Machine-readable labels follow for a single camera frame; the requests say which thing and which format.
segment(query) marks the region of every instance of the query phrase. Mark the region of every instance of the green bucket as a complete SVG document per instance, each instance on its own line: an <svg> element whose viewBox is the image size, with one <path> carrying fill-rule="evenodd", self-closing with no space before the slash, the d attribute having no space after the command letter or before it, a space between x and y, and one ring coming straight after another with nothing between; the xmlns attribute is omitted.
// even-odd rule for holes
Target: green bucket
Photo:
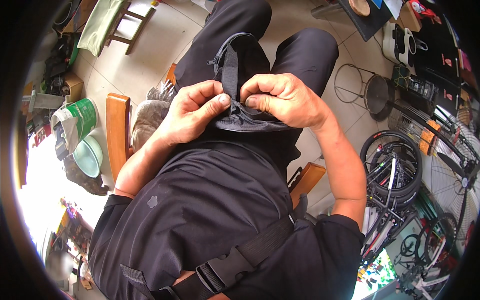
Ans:
<svg viewBox="0 0 480 300"><path fill-rule="evenodd" d="M74 103L67 103L55 111L50 120L52 132L53 127L62 123L64 138L69 154L72 154L77 145L83 140L98 123L98 110L90 98L84 98Z"/></svg>

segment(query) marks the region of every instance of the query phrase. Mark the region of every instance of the gray patch on shirt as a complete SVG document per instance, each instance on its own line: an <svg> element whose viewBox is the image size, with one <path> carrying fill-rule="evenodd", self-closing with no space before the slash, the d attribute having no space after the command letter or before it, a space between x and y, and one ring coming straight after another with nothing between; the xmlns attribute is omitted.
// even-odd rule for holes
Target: gray patch on shirt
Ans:
<svg viewBox="0 0 480 300"><path fill-rule="evenodd" d="M150 200L147 201L147 205L150 208L154 208L158 204L158 201L156 200L156 196L152 196Z"/></svg>

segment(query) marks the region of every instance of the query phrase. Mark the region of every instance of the blue paper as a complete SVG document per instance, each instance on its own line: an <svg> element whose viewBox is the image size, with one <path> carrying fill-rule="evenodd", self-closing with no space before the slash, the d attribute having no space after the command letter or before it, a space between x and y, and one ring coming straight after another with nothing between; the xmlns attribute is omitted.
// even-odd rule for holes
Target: blue paper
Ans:
<svg viewBox="0 0 480 300"><path fill-rule="evenodd" d="M372 2L375 4L376 7L378 7L378 9L380 9L382 7L382 2L384 0L372 0Z"/></svg>

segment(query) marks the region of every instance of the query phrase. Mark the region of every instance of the black shirt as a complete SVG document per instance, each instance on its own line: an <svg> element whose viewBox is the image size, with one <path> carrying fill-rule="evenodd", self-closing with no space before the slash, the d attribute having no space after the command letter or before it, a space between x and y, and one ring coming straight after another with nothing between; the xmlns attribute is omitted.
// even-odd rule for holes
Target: black shirt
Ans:
<svg viewBox="0 0 480 300"><path fill-rule="evenodd" d="M143 271L150 290L181 270L229 252L292 211L285 181L245 146L203 142L182 150L135 197L111 195L89 250L92 275L110 299L145 299L120 264ZM231 299L351 299L364 235L333 215L294 234L225 294Z"/></svg>

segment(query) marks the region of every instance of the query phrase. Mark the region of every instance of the person's left hand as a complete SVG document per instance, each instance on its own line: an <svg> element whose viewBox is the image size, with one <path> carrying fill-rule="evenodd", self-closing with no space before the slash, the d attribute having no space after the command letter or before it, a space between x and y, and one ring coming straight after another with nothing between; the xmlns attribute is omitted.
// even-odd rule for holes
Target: person's left hand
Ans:
<svg viewBox="0 0 480 300"><path fill-rule="evenodd" d="M222 84L207 80L183 87L173 98L156 135L168 145L188 143L200 136L207 124L230 106Z"/></svg>

